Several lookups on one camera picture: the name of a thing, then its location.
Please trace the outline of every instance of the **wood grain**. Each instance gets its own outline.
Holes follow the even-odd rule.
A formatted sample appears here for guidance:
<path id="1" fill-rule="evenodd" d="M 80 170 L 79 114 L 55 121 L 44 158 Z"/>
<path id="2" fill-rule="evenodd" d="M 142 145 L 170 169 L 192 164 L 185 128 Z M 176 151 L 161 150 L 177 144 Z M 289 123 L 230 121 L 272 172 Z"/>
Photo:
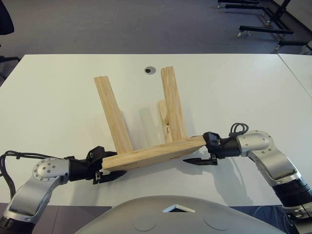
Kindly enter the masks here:
<path id="1" fill-rule="evenodd" d="M 104 158 L 103 167 L 108 171 L 129 170 L 151 164 L 165 162 L 188 155 L 206 145 L 203 136 L 141 149 L 125 154 Z"/>
<path id="2" fill-rule="evenodd" d="M 98 95 L 118 154 L 132 151 L 130 138 L 108 77 L 95 77 Z"/>
<path id="3" fill-rule="evenodd" d="M 158 110 L 160 113 L 160 119 L 161 119 L 161 125 L 164 131 L 165 141 L 166 143 L 172 142 L 171 137 L 171 130 L 169 123 L 166 122 L 166 116 L 167 116 L 167 105 L 165 100 L 160 100 L 158 102 Z"/>
<path id="4" fill-rule="evenodd" d="M 170 125 L 172 141 L 175 142 L 186 139 L 187 135 L 174 68 L 162 68 L 161 79 L 167 105 L 167 116 L 165 120 L 167 124 L 169 123 Z"/>

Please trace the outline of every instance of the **white tabletop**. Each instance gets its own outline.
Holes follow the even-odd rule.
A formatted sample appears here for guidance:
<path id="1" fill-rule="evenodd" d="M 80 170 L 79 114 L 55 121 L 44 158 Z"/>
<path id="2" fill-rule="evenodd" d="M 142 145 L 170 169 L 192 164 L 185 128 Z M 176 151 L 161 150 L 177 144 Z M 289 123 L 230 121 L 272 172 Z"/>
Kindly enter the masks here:
<path id="1" fill-rule="evenodd" d="M 144 68 L 154 66 L 154 75 Z M 270 133 L 279 150 L 312 185 L 312 100 L 278 55 L 27 55 L 0 87 L 0 152 L 16 150 L 85 158 L 102 145 L 114 150 L 93 77 L 110 78 L 134 149 L 164 143 L 156 103 L 164 99 L 160 69 L 174 66 L 188 136 L 226 137 L 235 122 Z M 207 157 L 202 148 L 193 156 Z M 36 160 L 9 158 L 21 186 Z M 0 179 L 0 202 L 9 191 Z M 69 182 L 54 205 L 114 206 L 148 195 L 187 195 L 229 206 L 279 204 L 251 160 L 218 166 L 182 159 L 130 170 L 114 182 Z"/>
<path id="2" fill-rule="evenodd" d="M 312 98 L 312 56 L 288 54 L 279 56 Z"/>

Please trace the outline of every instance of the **carpeted floor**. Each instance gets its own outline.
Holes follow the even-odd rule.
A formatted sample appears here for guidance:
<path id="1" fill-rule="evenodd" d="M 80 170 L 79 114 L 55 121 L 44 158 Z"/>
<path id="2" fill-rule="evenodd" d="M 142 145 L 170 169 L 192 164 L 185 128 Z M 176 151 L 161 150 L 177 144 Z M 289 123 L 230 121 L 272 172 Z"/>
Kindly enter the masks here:
<path id="1" fill-rule="evenodd" d="M 272 53 L 279 35 L 236 34 L 241 24 L 263 26 L 261 10 L 217 9 L 217 0 L 3 0 L 15 32 L 0 36 L 0 55 Z M 276 9 L 270 1 L 264 5 Z M 295 31 L 311 35 L 287 15 Z M 280 53 L 298 54 L 301 47 Z M 16 62 L 0 64 L 7 76 Z"/>

